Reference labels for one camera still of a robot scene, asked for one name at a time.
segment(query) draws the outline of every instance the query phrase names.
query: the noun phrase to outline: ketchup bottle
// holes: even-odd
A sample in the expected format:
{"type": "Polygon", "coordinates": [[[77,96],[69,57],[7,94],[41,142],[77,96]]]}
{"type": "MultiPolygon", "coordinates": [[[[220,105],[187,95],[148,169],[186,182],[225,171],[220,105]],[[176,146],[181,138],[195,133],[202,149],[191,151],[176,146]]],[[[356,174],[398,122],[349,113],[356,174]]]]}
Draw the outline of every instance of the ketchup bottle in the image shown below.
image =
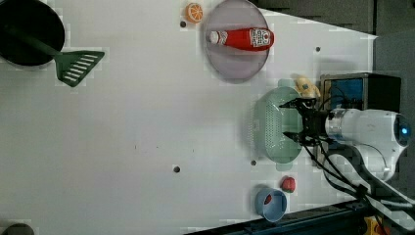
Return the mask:
{"type": "Polygon", "coordinates": [[[210,33],[210,42],[244,51],[265,51],[274,44],[274,33],[267,28],[257,27],[213,31],[210,33]]]}

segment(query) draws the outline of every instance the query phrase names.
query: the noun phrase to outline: gray floor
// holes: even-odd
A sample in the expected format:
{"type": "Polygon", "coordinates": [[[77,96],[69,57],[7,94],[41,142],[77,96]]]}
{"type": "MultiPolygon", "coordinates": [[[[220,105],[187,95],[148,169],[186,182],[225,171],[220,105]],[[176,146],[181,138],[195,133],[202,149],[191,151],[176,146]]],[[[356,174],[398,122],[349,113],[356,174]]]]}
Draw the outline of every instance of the gray floor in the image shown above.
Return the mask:
{"type": "Polygon", "coordinates": [[[415,0],[251,1],[259,8],[376,35],[415,28],[415,0]]]}

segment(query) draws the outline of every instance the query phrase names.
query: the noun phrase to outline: white table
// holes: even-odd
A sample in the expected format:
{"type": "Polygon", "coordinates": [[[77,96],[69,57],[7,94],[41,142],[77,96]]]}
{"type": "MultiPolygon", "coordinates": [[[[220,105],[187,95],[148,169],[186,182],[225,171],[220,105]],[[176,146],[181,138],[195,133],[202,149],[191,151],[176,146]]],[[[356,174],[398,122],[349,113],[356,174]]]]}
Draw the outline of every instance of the white table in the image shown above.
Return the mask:
{"type": "MultiPolygon", "coordinates": [[[[208,13],[220,1],[196,2],[208,13]]],[[[262,11],[277,36],[271,56],[250,81],[232,84],[210,66],[200,27],[180,28],[185,1],[48,4],[70,31],[68,49],[102,47],[107,56],[74,89],[57,80],[53,63],[33,71],[0,64],[2,226],[23,221],[42,235],[187,233],[259,218],[254,193],[284,175],[298,183],[288,212],[351,199],[305,151],[287,172],[258,157],[251,108],[296,73],[370,71],[374,37],[262,11]]]]}

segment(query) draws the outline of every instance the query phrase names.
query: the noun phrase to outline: screw hole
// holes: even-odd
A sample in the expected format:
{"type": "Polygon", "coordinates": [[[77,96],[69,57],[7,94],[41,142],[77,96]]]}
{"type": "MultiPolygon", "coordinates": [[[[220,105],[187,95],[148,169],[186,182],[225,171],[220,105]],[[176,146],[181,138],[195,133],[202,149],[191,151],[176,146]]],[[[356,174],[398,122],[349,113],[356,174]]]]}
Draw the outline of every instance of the screw hole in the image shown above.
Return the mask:
{"type": "Polygon", "coordinates": [[[176,167],[173,169],[173,171],[174,171],[175,173],[180,172],[180,167],[179,167],[179,166],[176,166],[176,167]]]}

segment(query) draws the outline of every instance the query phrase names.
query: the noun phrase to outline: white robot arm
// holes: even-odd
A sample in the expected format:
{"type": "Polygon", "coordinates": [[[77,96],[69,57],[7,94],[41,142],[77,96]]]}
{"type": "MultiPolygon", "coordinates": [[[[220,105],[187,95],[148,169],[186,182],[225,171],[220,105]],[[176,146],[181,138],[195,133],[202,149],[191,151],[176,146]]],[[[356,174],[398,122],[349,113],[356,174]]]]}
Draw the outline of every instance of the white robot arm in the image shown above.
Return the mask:
{"type": "Polygon", "coordinates": [[[404,116],[378,110],[335,109],[326,119],[325,130],[331,139],[357,146],[369,171],[385,181],[392,178],[411,136],[404,116]]]}
{"type": "Polygon", "coordinates": [[[367,201],[406,230],[415,231],[415,201],[385,182],[392,178],[399,156],[409,145],[412,131],[407,119],[378,110],[320,112],[313,108],[315,102],[297,98],[280,106],[297,109],[304,126],[301,133],[285,134],[307,151],[307,146],[321,146],[321,141],[337,143],[325,153],[326,161],[321,165],[328,182],[367,201]]]}

